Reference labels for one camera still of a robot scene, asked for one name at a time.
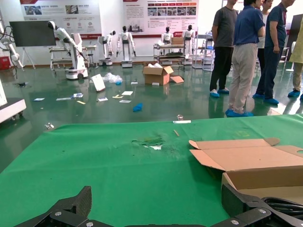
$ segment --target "television screen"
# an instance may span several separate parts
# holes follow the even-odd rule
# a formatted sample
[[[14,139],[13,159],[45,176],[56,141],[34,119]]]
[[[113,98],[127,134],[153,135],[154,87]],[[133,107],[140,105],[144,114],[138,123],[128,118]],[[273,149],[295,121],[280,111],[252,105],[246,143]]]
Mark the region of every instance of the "television screen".
[[[25,46],[56,46],[53,30],[47,26],[48,21],[12,21],[15,44]]]

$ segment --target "box flap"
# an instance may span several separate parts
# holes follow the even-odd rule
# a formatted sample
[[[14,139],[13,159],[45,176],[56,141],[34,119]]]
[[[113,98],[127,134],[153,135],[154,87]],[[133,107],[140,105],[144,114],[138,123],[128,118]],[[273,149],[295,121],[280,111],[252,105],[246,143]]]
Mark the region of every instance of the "box flap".
[[[162,75],[162,68],[150,68],[150,67],[144,67],[143,74],[150,74],[150,75]]]
[[[212,141],[189,141],[196,149],[219,149],[219,148],[245,148],[273,146],[280,142],[278,138],[255,139],[255,140],[212,140]]]
[[[220,140],[189,143],[198,150],[190,150],[204,166],[225,171],[245,169],[303,166],[302,148],[273,147],[279,140]]]
[[[167,74],[171,74],[171,73],[174,72],[174,70],[172,70],[172,68],[170,66],[167,66],[167,67],[165,67],[163,69],[166,71]]]

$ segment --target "jeans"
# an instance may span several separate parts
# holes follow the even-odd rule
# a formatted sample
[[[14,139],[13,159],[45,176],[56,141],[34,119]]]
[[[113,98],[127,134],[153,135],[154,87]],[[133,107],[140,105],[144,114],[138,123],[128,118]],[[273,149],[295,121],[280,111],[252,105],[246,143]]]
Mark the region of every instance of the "jeans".
[[[283,47],[280,47],[280,53],[274,53],[274,47],[265,47],[265,67],[263,69],[256,93],[265,95],[265,99],[273,98],[274,79],[276,70],[283,53]]]

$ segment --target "gray t-shirt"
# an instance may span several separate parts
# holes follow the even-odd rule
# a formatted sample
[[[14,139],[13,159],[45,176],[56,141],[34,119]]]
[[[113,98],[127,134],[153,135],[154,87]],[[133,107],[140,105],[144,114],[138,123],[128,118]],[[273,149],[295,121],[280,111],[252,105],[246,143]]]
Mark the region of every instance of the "gray t-shirt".
[[[217,11],[214,17],[214,26],[218,26],[215,47],[233,47],[237,15],[237,11],[226,6]]]

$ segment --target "khaki pants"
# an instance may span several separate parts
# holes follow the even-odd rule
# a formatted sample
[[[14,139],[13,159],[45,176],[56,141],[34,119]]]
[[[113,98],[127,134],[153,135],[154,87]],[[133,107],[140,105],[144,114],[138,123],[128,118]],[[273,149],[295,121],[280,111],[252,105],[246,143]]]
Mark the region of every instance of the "khaki pants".
[[[301,90],[301,76],[302,76],[303,64],[294,63],[294,75],[293,75],[293,86],[294,90]]]
[[[242,114],[255,73],[258,48],[256,44],[235,46],[232,55],[233,76],[229,92],[229,109]]]

